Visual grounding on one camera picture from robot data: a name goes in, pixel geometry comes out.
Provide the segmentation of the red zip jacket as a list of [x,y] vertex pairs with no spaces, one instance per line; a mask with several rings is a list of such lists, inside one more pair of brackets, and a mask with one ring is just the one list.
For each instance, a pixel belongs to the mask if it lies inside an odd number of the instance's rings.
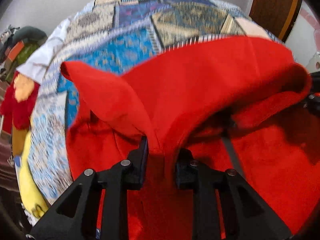
[[130,239],[191,239],[192,194],[174,183],[181,148],[223,171],[227,131],[249,184],[301,232],[319,209],[319,117],[303,106],[311,77],[285,46],[235,36],[167,51],[114,75],[61,64],[79,92],[66,136],[72,176],[123,160],[149,141],[146,177],[128,195]]

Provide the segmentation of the yellow plush blanket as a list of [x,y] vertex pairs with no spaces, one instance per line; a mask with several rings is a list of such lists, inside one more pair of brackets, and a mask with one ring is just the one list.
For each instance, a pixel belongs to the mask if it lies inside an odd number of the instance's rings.
[[48,210],[48,205],[35,184],[28,165],[31,146],[31,133],[27,132],[21,155],[21,166],[18,173],[20,195],[25,209],[35,218],[40,219]]

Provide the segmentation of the mustard yellow cloth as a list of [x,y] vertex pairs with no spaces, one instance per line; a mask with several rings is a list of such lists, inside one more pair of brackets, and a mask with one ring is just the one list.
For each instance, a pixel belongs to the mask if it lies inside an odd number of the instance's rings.
[[25,137],[29,129],[17,129],[12,127],[12,155],[21,155],[24,148]]

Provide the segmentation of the red plush toy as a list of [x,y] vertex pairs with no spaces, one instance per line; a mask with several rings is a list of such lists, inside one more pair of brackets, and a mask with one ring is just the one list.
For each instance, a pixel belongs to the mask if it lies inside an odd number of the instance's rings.
[[28,129],[40,85],[29,77],[15,72],[1,103],[1,115],[16,129]]

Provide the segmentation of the white shirt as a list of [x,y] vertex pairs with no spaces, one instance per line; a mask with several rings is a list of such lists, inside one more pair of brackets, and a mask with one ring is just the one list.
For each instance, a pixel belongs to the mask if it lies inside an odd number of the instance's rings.
[[42,80],[50,65],[50,62],[62,48],[67,35],[67,28],[72,18],[63,20],[51,33],[46,42],[35,50],[25,63],[17,68],[20,74],[32,79],[38,84],[42,84]]

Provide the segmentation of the green bag with clutter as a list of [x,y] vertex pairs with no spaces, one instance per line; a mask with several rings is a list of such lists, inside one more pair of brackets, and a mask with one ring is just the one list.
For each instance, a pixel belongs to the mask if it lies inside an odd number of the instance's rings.
[[38,28],[9,25],[1,33],[1,81],[11,83],[16,68],[25,63],[46,39],[46,33]]

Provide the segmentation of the blue patterned patchwork bedspread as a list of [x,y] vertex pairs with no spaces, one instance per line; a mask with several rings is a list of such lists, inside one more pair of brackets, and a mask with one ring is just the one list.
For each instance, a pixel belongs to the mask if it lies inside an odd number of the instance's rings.
[[75,85],[60,73],[63,61],[82,61],[124,74],[160,53],[232,35],[276,41],[237,5],[221,0],[95,0],[63,23],[31,116],[29,167],[44,199],[53,204],[72,183],[65,133],[79,108]]

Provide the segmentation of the brown wooden door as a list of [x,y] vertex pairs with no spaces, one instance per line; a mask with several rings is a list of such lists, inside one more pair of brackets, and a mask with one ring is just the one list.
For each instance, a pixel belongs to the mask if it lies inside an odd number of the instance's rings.
[[298,17],[303,0],[253,0],[250,18],[285,42]]

